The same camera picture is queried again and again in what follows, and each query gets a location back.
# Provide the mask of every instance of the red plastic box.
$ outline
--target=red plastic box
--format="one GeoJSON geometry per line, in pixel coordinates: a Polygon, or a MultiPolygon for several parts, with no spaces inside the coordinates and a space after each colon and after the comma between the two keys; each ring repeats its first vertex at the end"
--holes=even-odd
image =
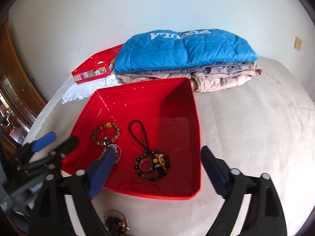
{"type": "MultiPolygon", "coordinates": [[[[103,148],[92,142],[100,125],[116,122],[121,135],[115,144],[122,150],[105,188],[146,198],[190,199],[200,190],[200,134],[196,105],[187,78],[159,79],[97,90],[80,114],[71,135],[79,146],[64,159],[62,170],[74,174],[100,157],[103,148]],[[135,159],[145,150],[128,132],[128,123],[143,122],[151,149],[166,152],[170,170],[158,181],[139,177],[133,168],[135,159]]],[[[133,132],[144,142],[138,124],[133,132]]],[[[113,128],[102,130],[97,139],[113,134],[113,128]]]]}
{"type": "Polygon", "coordinates": [[[114,69],[114,60],[123,44],[94,54],[72,72],[76,83],[105,78],[114,69]]]}

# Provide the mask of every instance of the blue puffer jacket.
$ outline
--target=blue puffer jacket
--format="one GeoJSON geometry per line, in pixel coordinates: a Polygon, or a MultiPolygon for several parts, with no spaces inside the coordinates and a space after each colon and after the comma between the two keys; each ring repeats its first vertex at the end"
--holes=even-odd
{"type": "Polygon", "coordinates": [[[131,37],[115,60],[118,74],[183,69],[218,63],[254,62],[248,42],[219,29],[173,32],[156,30],[131,37]]]}

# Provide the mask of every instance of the stack of folded clothing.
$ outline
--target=stack of folded clothing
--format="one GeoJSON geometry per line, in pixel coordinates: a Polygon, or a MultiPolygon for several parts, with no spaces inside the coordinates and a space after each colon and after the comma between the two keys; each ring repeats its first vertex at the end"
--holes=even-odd
{"type": "Polygon", "coordinates": [[[186,77],[197,92],[240,86],[261,74],[246,40],[223,30],[153,31],[129,39],[115,61],[124,83],[186,77]]]}

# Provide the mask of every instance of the bed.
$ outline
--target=bed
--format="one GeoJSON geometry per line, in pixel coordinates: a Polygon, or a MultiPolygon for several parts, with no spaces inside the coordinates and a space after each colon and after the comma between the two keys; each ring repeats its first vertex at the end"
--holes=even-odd
{"type": "MultiPolygon", "coordinates": [[[[269,173],[283,206],[288,235],[294,236],[315,205],[315,106],[281,63],[264,57],[257,63],[262,75],[243,86],[195,94],[201,143],[245,175],[269,173]]],[[[88,101],[85,98],[61,104],[64,91],[73,82],[69,78],[56,92],[26,137],[31,142],[49,131],[57,135],[57,141],[38,153],[36,159],[70,135],[88,101]]],[[[201,236],[210,228],[224,200],[216,195],[202,170],[201,191],[191,200],[152,200],[102,190],[92,202],[102,220],[112,209],[124,213],[132,235],[201,236]]],[[[232,235],[241,230],[248,203],[246,196],[232,235]]],[[[85,235],[69,196],[67,204],[76,233],[85,235]]]]}

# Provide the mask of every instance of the wooden door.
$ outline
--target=wooden door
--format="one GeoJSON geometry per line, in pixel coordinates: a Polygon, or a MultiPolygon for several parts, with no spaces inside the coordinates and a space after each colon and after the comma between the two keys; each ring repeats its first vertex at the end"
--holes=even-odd
{"type": "Polygon", "coordinates": [[[30,128],[46,103],[22,68],[7,21],[8,16],[0,25],[0,92],[14,113],[30,128]]]}

